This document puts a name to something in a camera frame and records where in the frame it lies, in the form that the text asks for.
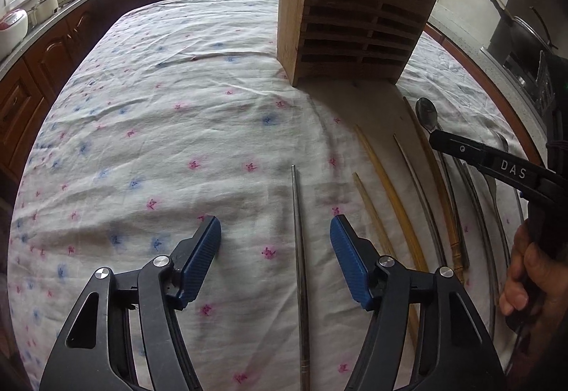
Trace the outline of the person's right hand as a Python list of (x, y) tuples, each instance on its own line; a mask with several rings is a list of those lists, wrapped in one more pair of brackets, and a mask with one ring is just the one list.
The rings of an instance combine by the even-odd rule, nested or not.
[(567, 265), (550, 259), (531, 241), (526, 223), (515, 232), (506, 283), (499, 296), (499, 309), (504, 316), (529, 305), (524, 281), (532, 281), (544, 294), (539, 317), (548, 324), (561, 321), (567, 311)]

